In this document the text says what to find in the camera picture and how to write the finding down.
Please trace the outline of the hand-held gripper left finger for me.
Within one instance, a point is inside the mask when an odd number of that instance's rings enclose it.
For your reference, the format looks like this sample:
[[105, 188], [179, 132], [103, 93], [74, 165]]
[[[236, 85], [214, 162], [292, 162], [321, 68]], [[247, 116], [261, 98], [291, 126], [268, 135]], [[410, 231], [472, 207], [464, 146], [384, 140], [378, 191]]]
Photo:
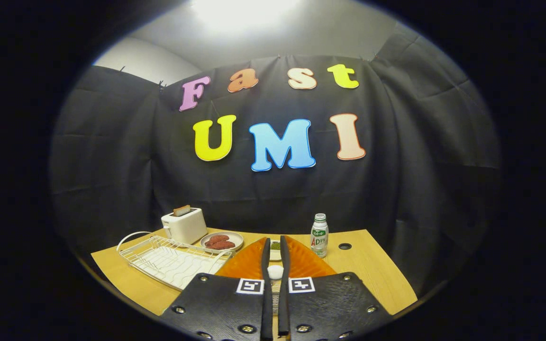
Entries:
[[260, 238], [215, 274], [199, 273], [160, 319], [200, 341], [270, 341], [270, 239]]

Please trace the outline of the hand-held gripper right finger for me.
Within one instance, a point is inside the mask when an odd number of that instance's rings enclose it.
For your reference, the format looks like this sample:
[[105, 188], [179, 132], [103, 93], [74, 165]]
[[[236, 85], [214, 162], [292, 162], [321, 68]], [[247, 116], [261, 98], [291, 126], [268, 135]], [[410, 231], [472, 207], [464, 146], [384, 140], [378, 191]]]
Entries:
[[353, 272], [335, 272], [301, 242], [283, 235], [279, 335], [291, 341], [350, 341], [392, 321]]

